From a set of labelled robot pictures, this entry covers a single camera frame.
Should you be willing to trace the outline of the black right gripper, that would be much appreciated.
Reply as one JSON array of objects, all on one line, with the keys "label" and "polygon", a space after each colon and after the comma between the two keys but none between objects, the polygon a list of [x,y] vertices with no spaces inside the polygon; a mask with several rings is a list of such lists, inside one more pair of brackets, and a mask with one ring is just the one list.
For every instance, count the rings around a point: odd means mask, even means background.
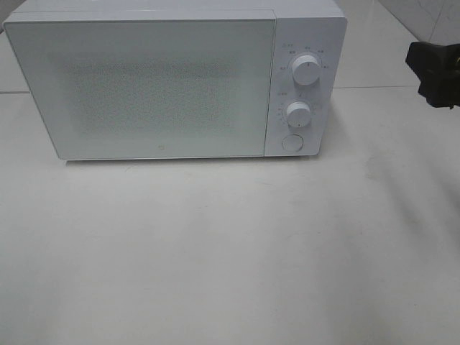
[{"label": "black right gripper", "polygon": [[433,108],[459,106],[459,44],[412,42],[406,64],[420,81],[418,93]]}]

